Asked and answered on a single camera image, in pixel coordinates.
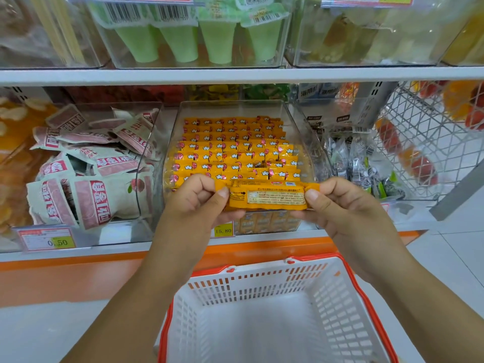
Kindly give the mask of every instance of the left hand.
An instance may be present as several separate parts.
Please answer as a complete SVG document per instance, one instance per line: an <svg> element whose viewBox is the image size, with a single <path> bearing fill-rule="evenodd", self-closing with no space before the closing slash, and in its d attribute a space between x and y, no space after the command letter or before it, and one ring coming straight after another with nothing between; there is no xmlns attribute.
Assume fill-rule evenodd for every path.
<svg viewBox="0 0 484 363"><path fill-rule="evenodd" d="M245 210L222 212L228 197L228 187L215 193L210 177L195 174L187 179L169 197L143 267L161 268L164 281L178 290L201 260L211 230L244 216Z"/></svg>

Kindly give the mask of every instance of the store shelf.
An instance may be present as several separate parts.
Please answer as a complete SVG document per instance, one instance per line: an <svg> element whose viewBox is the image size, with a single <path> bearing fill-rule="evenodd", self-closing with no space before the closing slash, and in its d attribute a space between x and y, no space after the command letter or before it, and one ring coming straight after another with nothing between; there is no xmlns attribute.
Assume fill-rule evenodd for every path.
<svg viewBox="0 0 484 363"><path fill-rule="evenodd" d="M0 71L0 85L2 86L250 84L466 79L484 79L484 67Z"/></svg>

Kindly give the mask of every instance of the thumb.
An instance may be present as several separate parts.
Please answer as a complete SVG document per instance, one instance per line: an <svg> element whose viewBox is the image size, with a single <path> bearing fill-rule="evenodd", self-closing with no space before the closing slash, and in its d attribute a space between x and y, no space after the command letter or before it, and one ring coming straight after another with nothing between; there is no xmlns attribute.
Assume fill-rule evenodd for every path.
<svg viewBox="0 0 484 363"><path fill-rule="evenodd" d="M207 224L212 225L220 213L224 210L228 201L230 192L228 187L223 187L213 194L211 198L203 204L197 212L202 214L203 218L207 221Z"/></svg>
<svg viewBox="0 0 484 363"><path fill-rule="evenodd" d="M336 225L342 225L346 222L347 211L321 192L309 189L305 193L305 198L311 208L326 220Z"/></svg>

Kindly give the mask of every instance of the shopping basket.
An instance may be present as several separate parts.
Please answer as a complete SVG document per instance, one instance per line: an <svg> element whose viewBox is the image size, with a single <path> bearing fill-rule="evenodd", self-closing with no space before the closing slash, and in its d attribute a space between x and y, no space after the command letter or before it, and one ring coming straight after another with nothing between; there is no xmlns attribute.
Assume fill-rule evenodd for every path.
<svg viewBox="0 0 484 363"><path fill-rule="evenodd" d="M340 254L195 273L175 295L159 363L397 363Z"/></svg>

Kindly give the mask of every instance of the display case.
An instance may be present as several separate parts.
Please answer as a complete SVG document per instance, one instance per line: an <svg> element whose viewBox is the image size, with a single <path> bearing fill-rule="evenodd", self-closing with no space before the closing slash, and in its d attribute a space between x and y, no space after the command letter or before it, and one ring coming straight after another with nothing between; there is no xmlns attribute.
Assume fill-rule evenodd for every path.
<svg viewBox="0 0 484 363"><path fill-rule="evenodd" d="M270 137L272 131L262 129L274 123L281 128L281 134ZM291 148L287 157L278 150L284 145ZM332 175L329 161L306 120L300 115L293 117L286 104L277 100L182 103L164 163L164 197L193 173L228 182L320 182ZM290 217L287 211L250 211L234 223L234 233L294 231L299 224L300 220Z"/></svg>
<svg viewBox="0 0 484 363"><path fill-rule="evenodd" d="M84 4L0 0L4 69L98 68L109 55Z"/></svg>
<svg viewBox="0 0 484 363"><path fill-rule="evenodd" d="M469 22L442 60L453 66L484 65L484 0L476 5Z"/></svg>
<svg viewBox="0 0 484 363"><path fill-rule="evenodd" d="M162 111L160 103L78 104L50 116L0 165L3 237L26 251L149 240L171 130Z"/></svg>
<svg viewBox="0 0 484 363"><path fill-rule="evenodd" d="M475 0L362 5L298 0L287 60L298 67L437 64L467 22Z"/></svg>
<svg viewBox="0 0 484 363"><path fill-rule="evenodd" d="M291 3L196 0L88 4L116 67L275 67L282 63Z"/></svg>

